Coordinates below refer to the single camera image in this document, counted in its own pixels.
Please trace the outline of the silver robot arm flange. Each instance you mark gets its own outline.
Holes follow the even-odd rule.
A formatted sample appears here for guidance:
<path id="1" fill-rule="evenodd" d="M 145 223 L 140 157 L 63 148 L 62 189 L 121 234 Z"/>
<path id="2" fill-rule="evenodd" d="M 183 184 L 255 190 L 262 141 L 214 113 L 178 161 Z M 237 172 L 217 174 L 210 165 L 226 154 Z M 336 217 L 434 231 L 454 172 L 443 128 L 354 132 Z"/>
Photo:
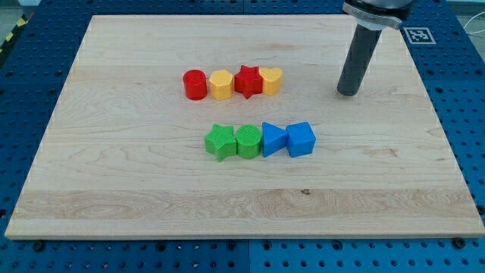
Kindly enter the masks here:
<path id="1" fill-rule="evenodd" d="M 345 0 L 342 10 L 369 30 L 399 29 L 409 17 L 414 0 Z"/>

